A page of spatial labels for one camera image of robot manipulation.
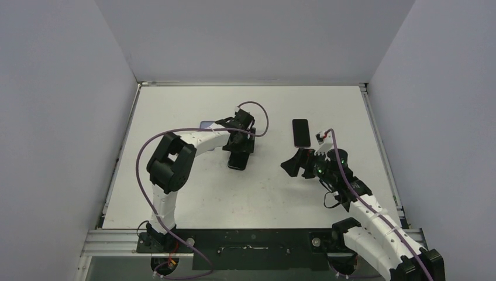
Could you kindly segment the purple phone black screen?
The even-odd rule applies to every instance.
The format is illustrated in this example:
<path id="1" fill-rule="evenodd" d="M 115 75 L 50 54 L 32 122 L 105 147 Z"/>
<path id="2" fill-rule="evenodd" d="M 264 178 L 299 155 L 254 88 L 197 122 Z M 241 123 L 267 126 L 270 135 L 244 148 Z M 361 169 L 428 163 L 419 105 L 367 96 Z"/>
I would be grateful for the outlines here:
<path id="1" fill-rule="evenodd" d="M 293 119 L 292 132 L 294 146 L 296 148 L 309 148 L 311 146 L 309 123 L 307 119 Z"/>

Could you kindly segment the lilac silicone phone case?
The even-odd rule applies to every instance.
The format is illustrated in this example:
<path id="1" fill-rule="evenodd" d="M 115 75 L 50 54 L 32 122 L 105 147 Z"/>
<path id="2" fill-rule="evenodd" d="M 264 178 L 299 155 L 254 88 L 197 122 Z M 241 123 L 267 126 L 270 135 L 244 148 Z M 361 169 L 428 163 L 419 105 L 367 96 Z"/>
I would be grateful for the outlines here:
<path id="1" fill-rule="evenodd" d="M 210 128 L 213 124 L 215 124 L 215 121 L 201 121 L 199 127 L 202 129 Z"/>

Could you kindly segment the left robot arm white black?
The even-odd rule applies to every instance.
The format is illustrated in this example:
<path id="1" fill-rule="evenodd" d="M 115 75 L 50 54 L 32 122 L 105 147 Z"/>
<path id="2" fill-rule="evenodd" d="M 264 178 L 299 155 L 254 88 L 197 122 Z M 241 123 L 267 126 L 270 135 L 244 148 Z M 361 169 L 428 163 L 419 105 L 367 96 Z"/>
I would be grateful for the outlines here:
<path id="1" fill-rule="evenodd" d="M 146 165 L 153 184 L 147 202 L 152 218 L 139 235 L 138 253 L 170 252 L 178 244 L 170 232 L 176 226 L 178 191 L 185 186 L 194 159 L 215 148 L 230 152 L 228 168 L 244 170 L 254 152 L 255 119 L 237 108 L 234 116 L 215 121 L 206 128 L 178 129 L 164 133 Z"/>

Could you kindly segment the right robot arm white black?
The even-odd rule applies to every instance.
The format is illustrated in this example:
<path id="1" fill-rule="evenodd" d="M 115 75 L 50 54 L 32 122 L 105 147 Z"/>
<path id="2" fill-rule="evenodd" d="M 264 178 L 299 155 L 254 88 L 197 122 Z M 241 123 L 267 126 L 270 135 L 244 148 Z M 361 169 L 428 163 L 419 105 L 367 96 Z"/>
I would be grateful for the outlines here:
<path id="1" fill-rule="evenodd" d="M 409 236 L 347 160 L 343 149 L 318 153 L 300 148 L 280 166 L 291 177 L 303 170 L 303 178 L 317 178 L 348 212 L 349 218 L 332 225 L 330 242 L 336 250 L 358 254 L 385 280 L 445 280 L 442 255 Z"/>

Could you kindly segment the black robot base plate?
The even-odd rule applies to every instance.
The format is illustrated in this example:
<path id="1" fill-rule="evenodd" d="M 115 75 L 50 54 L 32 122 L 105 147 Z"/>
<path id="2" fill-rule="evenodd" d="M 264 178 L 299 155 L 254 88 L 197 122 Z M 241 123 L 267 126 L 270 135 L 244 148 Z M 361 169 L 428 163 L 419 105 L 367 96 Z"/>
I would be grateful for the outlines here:
<path id="1" fill-rule="evenodd" d="M 154 265 L 168 257 L 193 258 L 194 270 L 287 270 L 335 269 L 350 271 L 357 254 L 344 246 L 330 228 L 310 229 L 175 229 L 200 251 L 179 242 L 170 234 L 141 232 L 136 252 L 150 254 Z"/>

